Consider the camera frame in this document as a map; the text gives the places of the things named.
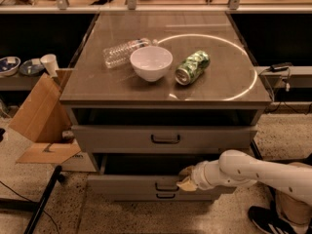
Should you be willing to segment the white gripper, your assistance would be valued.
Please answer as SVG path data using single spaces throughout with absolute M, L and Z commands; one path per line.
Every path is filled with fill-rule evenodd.
M 182 169 L 178 175 L 186 176 L 176 185 L 183 191 L 210 190 L 220 185 L 218 161 L 203 161 L 197 165 Z

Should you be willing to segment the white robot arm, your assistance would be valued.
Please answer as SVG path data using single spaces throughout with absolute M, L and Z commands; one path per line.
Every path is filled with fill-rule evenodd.
M 235 149 L 224 151 L 217 160 L 184 168 L 176 185 L 183 191 L 211 190 L 217 186 L 250 187 L 257 182 L 312 205 L 312 168 L 255 159 Z

